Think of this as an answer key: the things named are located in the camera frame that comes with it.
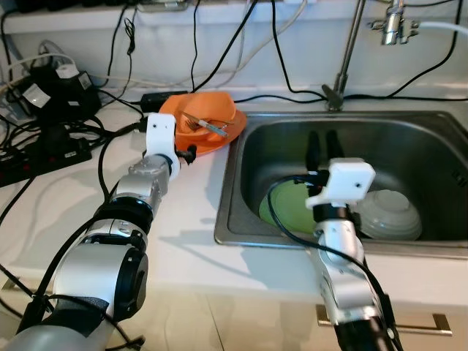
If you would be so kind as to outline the orange plastic plate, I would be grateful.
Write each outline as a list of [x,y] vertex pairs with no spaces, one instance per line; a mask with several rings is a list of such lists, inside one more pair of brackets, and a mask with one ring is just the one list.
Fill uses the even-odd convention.
[[216,127],[224,136],[215,133],[211,128],[197,126],[190,119],[189,113],[177,115],[177,127],[175,129],[175,146],[177,149],[188,149],[191,145],[196,147],[197,155],[213,153],[225,145],[233,143],[246,127],[246,114],[235,110],[230,117],[198,117],[206,121],[209,126]]

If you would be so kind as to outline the orange plastic bowl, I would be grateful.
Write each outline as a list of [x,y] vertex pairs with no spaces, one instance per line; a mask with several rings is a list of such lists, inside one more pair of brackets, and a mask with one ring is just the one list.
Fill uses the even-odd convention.
[[202,126],[191,127],[190,116],[221,128],[228,137],[238,136],[246,124],[243,121],[243,114],[236,107],[230,94],[225,91],[177,94],[177,96],[168,97],[158,113],[175,116],[176,136],[193,138],[193,140],[206,137],[210,141],[221,141],[221,138]]

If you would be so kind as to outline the green plate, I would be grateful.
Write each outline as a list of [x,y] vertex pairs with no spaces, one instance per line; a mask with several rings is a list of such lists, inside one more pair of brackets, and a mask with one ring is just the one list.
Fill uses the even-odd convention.
[[310,208],[305,206],[308,190],[304,184],[291,181],[271,188],[272,208],[280,222],[293,234],[309,236],[314,233],[317,223]]

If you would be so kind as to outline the steel sink faucet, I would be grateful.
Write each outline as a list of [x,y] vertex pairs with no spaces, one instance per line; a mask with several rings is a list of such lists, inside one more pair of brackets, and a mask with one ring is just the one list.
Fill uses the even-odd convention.
[[329,111],[340,111],[342,110],[342,106],[344,106],[344,93],[345,90],[347,90],[349,67],[355,49],[355,41],[357,40],[358,32],[360,32],[366,1],[367,0],[357,0],[357,4],[355,4],[354,16],[351,26],[349,27],[347,43],[345,43],[339,72],[336,75],[333,86],[322,85],[323,93],[328,101]]

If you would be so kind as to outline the black power adapter brick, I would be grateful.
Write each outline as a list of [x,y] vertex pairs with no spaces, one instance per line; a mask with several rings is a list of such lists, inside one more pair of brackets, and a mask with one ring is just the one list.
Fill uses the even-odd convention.
[[183,96],[184,94],[188,94],[188,91],[152,91],[151,93],[143,94],[138,104],[140,104],[140,106],[153,104],[161,106],[168,98]]

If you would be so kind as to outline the stainless steel sink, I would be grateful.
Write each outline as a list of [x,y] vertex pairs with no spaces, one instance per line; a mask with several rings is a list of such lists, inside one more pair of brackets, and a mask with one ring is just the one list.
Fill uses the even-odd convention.
[[372,188],[401,192],[423,231],[414,241],[362,238],[369,254],[465,260],[468,257],[466,130],[445,111],[250,113],[230,147],[214,228],[218,244],[294,248],[260,218],[275,181],[304,173],[311,133],[377,171]]

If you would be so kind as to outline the white bowl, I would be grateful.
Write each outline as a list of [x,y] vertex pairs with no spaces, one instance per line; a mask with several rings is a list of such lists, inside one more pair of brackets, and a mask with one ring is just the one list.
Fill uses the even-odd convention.
[[353,208],[360,217],[361,232],[374,240],[414,241],[423,232],[417,208],[401,192],[371,191]]

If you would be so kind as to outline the black charger box white labels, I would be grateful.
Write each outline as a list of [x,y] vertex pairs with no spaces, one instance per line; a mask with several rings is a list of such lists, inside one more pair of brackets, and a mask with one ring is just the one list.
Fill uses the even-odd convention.
[[30,68],[18,87],[21,104],[41,123],[86,120],[101,108],[101,101],[84,71],[61,78],[52,64]]

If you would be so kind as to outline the black power strip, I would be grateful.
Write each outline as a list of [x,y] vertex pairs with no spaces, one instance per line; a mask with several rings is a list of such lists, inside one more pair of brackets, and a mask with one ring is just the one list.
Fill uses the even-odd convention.
[[25,151],[0,156],[0,187],[20,183],[34,176],[53,173],[91,159],[89,144],[83,138],[51,143],[31,143]]

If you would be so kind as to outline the cream sink cabinet door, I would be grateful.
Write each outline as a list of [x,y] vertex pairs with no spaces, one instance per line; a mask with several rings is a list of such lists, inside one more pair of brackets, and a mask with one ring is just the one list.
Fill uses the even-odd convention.
[[[467,351],[466,308],[391,295],[394,313],[442,313],[454,336],[401,334],[405,351]],[[319,324],[317,302],[248,295],[206,296],[224,351],[340,351],[331,325]]]

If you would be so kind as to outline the chrome wall tap fitting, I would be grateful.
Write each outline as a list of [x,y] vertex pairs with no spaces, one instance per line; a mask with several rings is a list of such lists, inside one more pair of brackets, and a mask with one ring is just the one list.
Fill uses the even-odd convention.
[[371,30],[381,34],[381,45],[407,44],[410,37],[418,35],[420,21],[407,20],[404,17],[404,0],[390,0],[384,19],[371,21]]

